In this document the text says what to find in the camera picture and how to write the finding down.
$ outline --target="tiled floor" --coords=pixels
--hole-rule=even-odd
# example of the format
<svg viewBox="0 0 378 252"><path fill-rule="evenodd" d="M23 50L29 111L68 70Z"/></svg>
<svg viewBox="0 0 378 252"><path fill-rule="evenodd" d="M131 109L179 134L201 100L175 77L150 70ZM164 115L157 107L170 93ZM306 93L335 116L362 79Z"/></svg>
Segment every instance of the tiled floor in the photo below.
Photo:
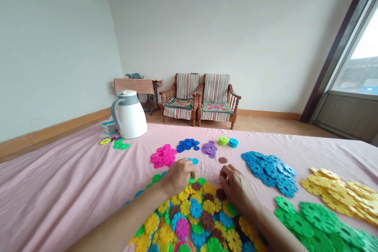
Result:
<svg viewBox="0 0 378 252"><path fill-rule="evenodd" d="M75 129L62 133L58 136L51 137L48 140L42 141L38 144L34 144L27 148L24 148L15 153L9 154L0 158L0 163L12 160L26 153L35 151L42 148L48 144L51 144L59 139L62 139L68 135L76 133L82 129L85 129L91 125L94 125L100 121L106 120L109 117L102 117L96 121L87 123L85 125L79 126ZM163 118L161 117L161 112L156 111L150 116L146 114L148 123L163 124ZM165 118L165 123L170 125L182 125L189 126L189 120L185 119L174 119L171 117ZM219 129L230 129L231 122L216 122L210 120L202 120L201 127L205 128L219 128ZM278 118L265 118L265 117L255 117L255 116L242 116L239 115L236 119L234 130L241 131L252 131L252 132L264 132L264 133L277 133L277 134L289 134L289 135L300 135L300 136L314 136L314 137L327 137L327 138L339 138L338 136L329 133L323 129L320 129L314 125L301 123L296 120L278 119Z"/></svg>

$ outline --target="right hand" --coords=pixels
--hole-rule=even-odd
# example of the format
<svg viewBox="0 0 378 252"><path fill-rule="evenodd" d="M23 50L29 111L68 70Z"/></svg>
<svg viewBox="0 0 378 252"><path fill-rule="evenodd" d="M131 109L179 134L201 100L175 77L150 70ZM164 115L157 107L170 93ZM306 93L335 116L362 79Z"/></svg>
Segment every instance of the right hand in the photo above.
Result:
<svg viewBox="0 0 378 252"><path fill-rule="evenodd" d="M245 216L262 207L251 182L233 165L225 165L219 173L223 191L232 204Z"/></svg>
<svg viewBox="0 0 378 252"><path fill-rule="evenodd" d="M176 161L159 182L161 189L170 199L181 193L189 184L190 177L196 178L196 168L191 160L184 158Z"/></svg>

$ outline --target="wooden armchair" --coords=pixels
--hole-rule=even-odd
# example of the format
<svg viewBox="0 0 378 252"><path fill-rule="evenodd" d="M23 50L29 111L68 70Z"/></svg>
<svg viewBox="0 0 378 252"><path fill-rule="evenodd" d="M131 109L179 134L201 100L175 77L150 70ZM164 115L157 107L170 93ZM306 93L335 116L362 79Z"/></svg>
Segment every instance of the wooden armchair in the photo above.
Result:
<svg viewBox="0 0 378 252"><path fill-rule="evenodd" d="M163 104L161 115L163 116L164 123L165 116L169 116L190 120L190 125L194 126L198 105L199 79L200 75L198 73L176 73L174 83L170 89L159 92Z"/></svg>
<svg viewBox="0 0 378 252"><path fill-rule="evenodd" d="M241 96L234 92L229 82L230 76L226 74L204 75L203 86L197 92L199 127L201 119L229 121L233 130Z"/></svg>

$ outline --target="thermos handle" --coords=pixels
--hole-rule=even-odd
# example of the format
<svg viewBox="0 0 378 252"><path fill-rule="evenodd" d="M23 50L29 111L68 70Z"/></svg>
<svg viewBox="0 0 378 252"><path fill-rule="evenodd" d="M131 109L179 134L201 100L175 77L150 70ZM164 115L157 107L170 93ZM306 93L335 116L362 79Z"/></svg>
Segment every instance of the thermos handle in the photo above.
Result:
<svg viewBox="0 0 378 252"><path fill-rule="evenodd" d="M119 99L115 100L115 101L113 102L113 104L111 105L111 115L112 115L112 117L113 117L114 124L115 124L115 126L116 126L116 128L117 128L118 130L121 130L121 129L122 129L122 123L121 123L121 121L120 121L119 118L118 118L118 114L117 114L117 105L118 105L120 102L122 102L122 101L125 101L125 99L124 99L124 98L119 98Z"/></svg>

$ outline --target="white thermos jug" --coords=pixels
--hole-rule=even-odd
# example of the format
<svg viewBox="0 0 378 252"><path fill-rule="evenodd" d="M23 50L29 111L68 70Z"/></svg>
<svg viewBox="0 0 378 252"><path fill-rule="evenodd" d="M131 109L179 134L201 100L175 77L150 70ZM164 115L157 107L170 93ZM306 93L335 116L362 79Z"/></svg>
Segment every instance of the white thermos jug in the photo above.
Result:
<svg viewBox="0 0 378 252"><path fill-rule="evenodd" d="M133 139L147 132L146 116L137 92L116 92L118 99L111 105L111 115L116 128L124 139Z"/></svg>

